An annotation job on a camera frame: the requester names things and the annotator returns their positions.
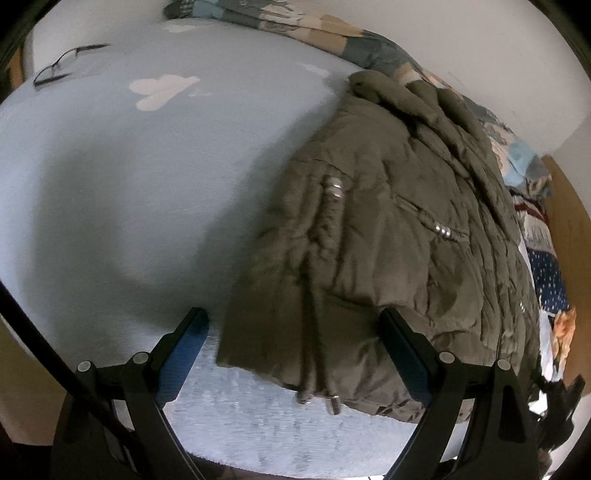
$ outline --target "puffer jacket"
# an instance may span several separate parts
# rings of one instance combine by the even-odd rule
[[[491,145],[452,91],[365,70],[288,163],[226,315],[217,362],[417,421],[376,334],[395,306],[463,362],[529,390],[537,302]]]

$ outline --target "eyeglass frame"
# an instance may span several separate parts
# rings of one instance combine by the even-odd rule
[[[81,47],[71,48],[70,50],[65,51],[64,53],[61,54],[61,56],[55,62],[53,62],[51,65],[48,65],[47,67],[43,68],[42,70],[39,71],[39,73],[37,73],[37,75],[35,75],[35,79],[33,80],[33,87],[35,88],[35,90],[37,90],[37,89],[39,89],[39,87],[42,87],[43,85],[46,85],[50,82],[55,82],[56,80],[61,80],[62,78],[70,76],[71,73],[62,73],[60,75],[55,75],[56,70],[58,70],[60,68],[61,60],[66,55],[68,55],[70,52],[73,51],[74,58],[76,58],[80,52],[89,51],[89,50],[98,50],[99,48],[109,47],[110,45],[111,45],[110,43],[96,43],[96,44],[92,44],[92,45],[83,45]],[[51,76],[49,76],[48,78],[43,79],[43,80],[38,80],[38,78],[41,76],[41,74],[43,74],[44,72],[46,72],[47,70],[50,70],[50,69],[51,69]]]

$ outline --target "black cable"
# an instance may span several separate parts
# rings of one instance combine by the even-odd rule
[[[140,450],[133,434],[86,388],[74,372],[64,363],[56,351],[43,338],[33,322],[10,292],[0,281],[0,314],[27,348],[37,357],[47,371],[74,397],[81,402],[105,428],[107,428],[131,452]]]

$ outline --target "light blue bedsheet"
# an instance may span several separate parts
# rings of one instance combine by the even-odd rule
[[[127,361],[191,306],[212,333],[166,415],[185,448],[299,477],[384,474],[415,425],[219,368],[219,326],[274,180],[358,68],[216,21],[156,24],[0,107],[0,277],[72,367]],[[456,428],[446,458],[459,450]]]

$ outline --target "wooden bed frame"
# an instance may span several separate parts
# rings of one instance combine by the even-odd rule
[[[568,384],[582,374],[587,381],[583,392],[586,395],[591,393],[591,219],[554,159],[545,157],[544,163],[552,174],[552,196],[545,200],[552,242],[569,303],[577,308],[564,381]]]

